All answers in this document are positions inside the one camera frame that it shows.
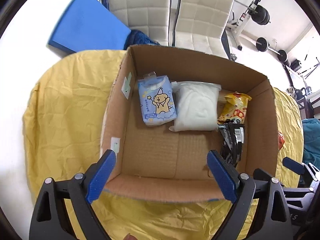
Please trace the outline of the person's left hand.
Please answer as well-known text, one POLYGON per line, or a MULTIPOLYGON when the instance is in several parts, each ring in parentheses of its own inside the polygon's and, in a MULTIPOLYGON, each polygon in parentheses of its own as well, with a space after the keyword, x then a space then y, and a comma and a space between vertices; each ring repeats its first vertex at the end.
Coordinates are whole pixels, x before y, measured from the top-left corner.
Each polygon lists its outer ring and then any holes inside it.
POLYGON ((137 238, 129 233, 124 237, 123 240, 137 240, 137 238))

